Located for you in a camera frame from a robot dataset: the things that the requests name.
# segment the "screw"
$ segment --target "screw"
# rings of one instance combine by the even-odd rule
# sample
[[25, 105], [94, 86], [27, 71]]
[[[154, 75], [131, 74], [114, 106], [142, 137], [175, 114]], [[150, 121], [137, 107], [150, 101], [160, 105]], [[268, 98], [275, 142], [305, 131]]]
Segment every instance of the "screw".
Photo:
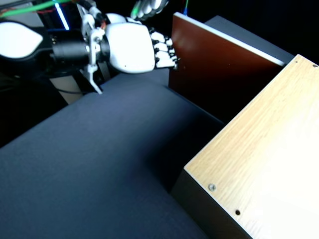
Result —
[[210, 183], [210, 184], [208, 185], [208, 189], [209, 189], [210, 191], [214, 192], [214, 191], [216, 191], [217, 187], [216, 187], [215, 184]]

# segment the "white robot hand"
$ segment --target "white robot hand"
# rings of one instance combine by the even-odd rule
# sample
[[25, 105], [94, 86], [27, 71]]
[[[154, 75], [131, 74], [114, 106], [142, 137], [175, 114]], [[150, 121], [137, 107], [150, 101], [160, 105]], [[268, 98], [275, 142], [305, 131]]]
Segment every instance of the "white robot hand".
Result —
[[138, 0], [131, 12], [131, 18], [146, 20], [160, 13], [167, 4], [168, 0]]
[[108, 13], [107, 17], [111, 22], [105, 30], [109, 63], [115, 69], [134, 74], [154, 68], [177, 68], [178, 59], [169, 37], [128, 17], [114, 13]]

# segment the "wood grain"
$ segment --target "wood grain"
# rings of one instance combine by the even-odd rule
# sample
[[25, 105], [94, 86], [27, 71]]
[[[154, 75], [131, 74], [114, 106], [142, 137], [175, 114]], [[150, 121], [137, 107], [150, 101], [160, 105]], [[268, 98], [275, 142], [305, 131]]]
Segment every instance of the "wood grain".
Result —
[[319, 238], [319, 68], [296, 56], [184, 169], [252, 238]]
[[176, 13], [172, 39], [180, 62], [178, 70], [170, 72], [169, 87], [229, 122], [283, 67], [224, 35]]

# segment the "light strip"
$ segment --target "light strip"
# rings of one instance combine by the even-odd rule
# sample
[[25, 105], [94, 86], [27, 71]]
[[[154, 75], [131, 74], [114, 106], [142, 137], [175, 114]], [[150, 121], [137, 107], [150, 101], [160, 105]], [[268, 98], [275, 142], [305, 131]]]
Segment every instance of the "light strip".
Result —
[[54, 4], [56, 7], [56, 10], [58, 11], [59, 17], [61, 18], [61, 21], [64, 25], [65, 30], [70, 30], [68, 23], [66, 22], [66, 19], [63, 15], [62, 9], [60, 8], [60, 5], [58, 3]]

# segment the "red-brown board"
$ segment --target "red-brown board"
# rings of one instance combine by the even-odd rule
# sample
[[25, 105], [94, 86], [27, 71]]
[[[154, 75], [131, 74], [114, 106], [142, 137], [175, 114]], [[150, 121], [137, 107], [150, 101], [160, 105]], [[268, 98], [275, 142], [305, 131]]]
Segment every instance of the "red-brown board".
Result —
[[180, 13], [172, 39], [179, 68], [169, 87], [224, 122], [232, 120], [284, 63]]

